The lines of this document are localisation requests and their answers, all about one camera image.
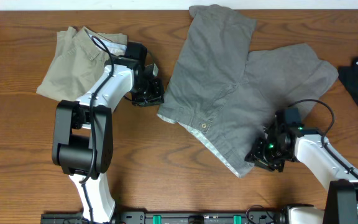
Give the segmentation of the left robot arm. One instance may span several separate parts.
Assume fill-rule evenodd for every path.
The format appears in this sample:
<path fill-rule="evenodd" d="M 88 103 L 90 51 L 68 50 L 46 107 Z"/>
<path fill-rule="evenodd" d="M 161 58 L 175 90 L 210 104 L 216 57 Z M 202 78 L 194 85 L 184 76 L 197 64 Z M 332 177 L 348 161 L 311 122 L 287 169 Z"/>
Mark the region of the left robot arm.
<path fill-rule="evenodd" d="M 116 203 L 106 174 L 113 154 L 112 112 L 127 93 L 136 106 L 163 103 L 157 74 L 155 63 L 115 57 L 106 61 L 99 80 L 86 93 L 59 102 L 52 160 L 75 184 L 83 213 L 57 216 L 55 223 L 113 223 Z"/>

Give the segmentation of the grey shorts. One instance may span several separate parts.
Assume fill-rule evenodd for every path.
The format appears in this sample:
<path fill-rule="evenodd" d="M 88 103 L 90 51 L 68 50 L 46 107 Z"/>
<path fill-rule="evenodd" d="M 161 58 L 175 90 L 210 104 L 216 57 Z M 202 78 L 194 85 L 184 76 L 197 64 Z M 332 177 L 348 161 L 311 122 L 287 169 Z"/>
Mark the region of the grey shorts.
<path fill-rule="evenodd" d="M 337 80 L 308 44 L 250 51 L 257 22 L 228 7 L 191 6 L 192 23 L 158 109 L 180 124 L 235 176 L 277 110 L 297 103 L 302 117 Z"/>

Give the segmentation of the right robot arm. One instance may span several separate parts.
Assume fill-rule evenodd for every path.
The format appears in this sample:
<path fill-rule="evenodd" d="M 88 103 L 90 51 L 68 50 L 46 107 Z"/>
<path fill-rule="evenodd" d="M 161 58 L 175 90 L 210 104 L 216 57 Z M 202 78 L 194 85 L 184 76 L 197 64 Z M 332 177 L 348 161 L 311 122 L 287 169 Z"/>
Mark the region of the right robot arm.
<path fill-rule="evenodd" d="M 270 172 L 285 162 L 304 164 L 327 190 L 324 210 L 312 205 L 287 205 L 274 223 L 358 223 L 358 169 L 352 166 L 317 128 L 301 123 L 273 123 L 257 138 L 245 160 Z"/>

